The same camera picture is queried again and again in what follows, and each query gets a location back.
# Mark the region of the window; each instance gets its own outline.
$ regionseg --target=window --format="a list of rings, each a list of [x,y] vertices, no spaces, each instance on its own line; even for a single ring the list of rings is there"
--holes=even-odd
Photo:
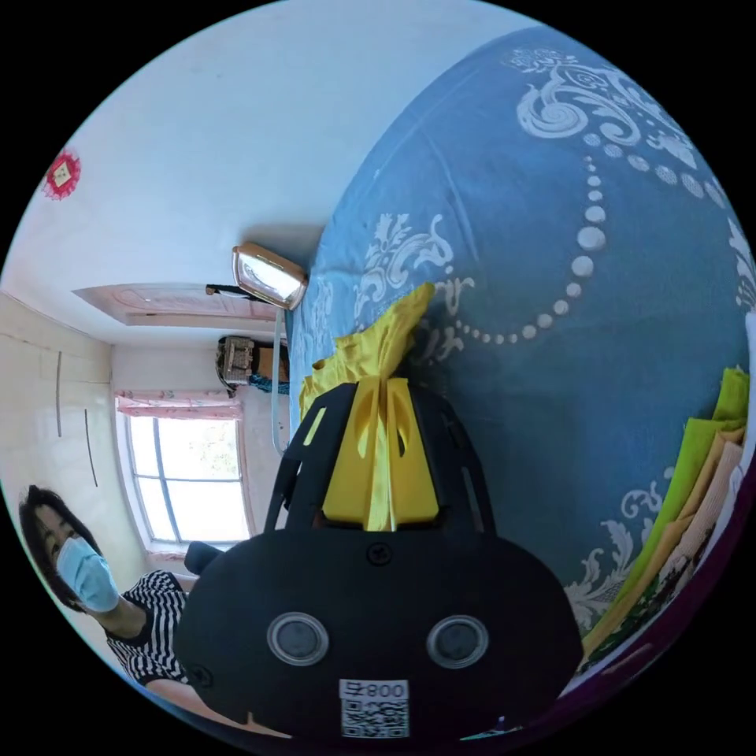
[[[250,537],[236,422],[129,417],[131,472],[159,543],[231,544]]]

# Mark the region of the window frame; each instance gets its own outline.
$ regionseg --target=window frame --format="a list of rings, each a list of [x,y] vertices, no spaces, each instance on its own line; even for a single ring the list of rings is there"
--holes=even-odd
[[[153,417],[153,433],[154,433],[154,443],[155,443],[155,456],[157,460],[157,475],[143,475],[141,473],[136,472],[136,464],[134,461],[134,447],[132,442],[132,424],[131,424],[131,417],[128,415],[124,415],[123,413],[120,413],[116,410],[116,416],[120,418],[120,421],[122,423],[122,428],[124,431],[124,448],[122,449],[122,452],[125,452],[125,454],[122,454],[121,460],[122,460],[122,473],[124,474],[124,477],[128,477],[131,483],[131,490],[133,491],[132,496],[128,496],[127,498],[133,498],[135,499],[135,502],[132,502],[132,510],[135,508],[134,504],[136,504],[136,511],[134,514],[139,517],[141,520],[141,524],[144,528],[144,533],[146,533],[147,538],[149,540],[149,543],[145,543],[145,546],[150,551],[179,551],[179,552],[185,552],[188,548],[189,544],[191,543],[190,540],[182,540],[179,537],[179,528],[176,523],[176,517],[173,513],[173,508],[171,505],[171,498],[168,491],[168,482],[186,482],[186,483],[238,483],[241,487],[242,491],[242,502],[243,502],[243,508],[244,508],[244,520],[246,522],[246,529],[247,529],[247,538],[251,538],[254,533],[254,521],[251,517],[250,512],[250,505],[247,499],[246,494],[246,486],[244,485],[245,475],[246,475],[246,465],[244,464],[244,446],[243,446],[243,433],[241,432],[241,428],[239,427],[241,425],[241,421],[228,421],[233,422],[235,425],[234,431],[235,431],[235,441],[236,441],[236,464],[237,469],[239,470],[239,477],[238,478],[168,478],[165,476],[165,470],[163,469],[163,463],[162,463],[162,451],[160,448],[160,430],[158,425],[159,418]],[[181,420],[176,422],[186,422],[191,423],[192,420]],[[146,507],[144,506],[144,501],[142,500],[142,492],[141,487],[139,486],[139,478],[145,478],[148,480],[159,480],[161,484],[162,494],[163,494],[163,502],[165,504],[165,508],[168,513],[169,521],[171,523],[171,527],[173,528],[173,533],[176,536],[176,540],[167,540],[167,539],[160,539],[156,538],[155,534],[152,530],[152,525],[150,524],[150,518],[147,516]],[[222,550],[227,550],[228,548],[231,548],[235,546],[237,543],[240,543],[240,541],[205,541],[205,543],[208,543],[210,546],[214,546],[216,548],[220,548]]]

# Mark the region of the black hair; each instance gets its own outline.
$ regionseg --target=black hair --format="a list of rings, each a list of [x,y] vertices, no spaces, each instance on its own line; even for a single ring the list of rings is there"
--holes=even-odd
[[[100,556],[102,556],[102,552],[89,528],[65,505],[63,499],[55,491],[51,491],[49,488],[29,486],[26,498],[19,505],[18,515],[21,532],[24,534],[24,540],[31,558],[57,600],[63,606],[67,606],[75,612],[84,613],[84,610],[79,606],[79,598],[57,574],[57,570],[53,567],[50,557],[47,555],[44,538],[39,530],[39,519],[37,518],[37,510],[42,506],[49,506],[54,512],[57,512],[61,519],[65,520],[74,532],[87,541]]]

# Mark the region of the blue blanket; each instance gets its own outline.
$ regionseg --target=blue blanket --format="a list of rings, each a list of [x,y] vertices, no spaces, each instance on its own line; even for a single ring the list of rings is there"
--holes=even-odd
[[[686,419],[747,365],[754,279],[672,117],[569,37],[519,31],[419,94],[347,188],[289,321],[291,427],[334,337],[435,282],[411,375],[452,402],[500,535],[556,573],[586,632],[653,524]]]

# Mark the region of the qr code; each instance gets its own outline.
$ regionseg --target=qr code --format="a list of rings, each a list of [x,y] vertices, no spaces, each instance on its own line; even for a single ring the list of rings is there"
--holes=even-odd
[[[410,736],[405,680],[341,680],[341,732],[347,738]]]

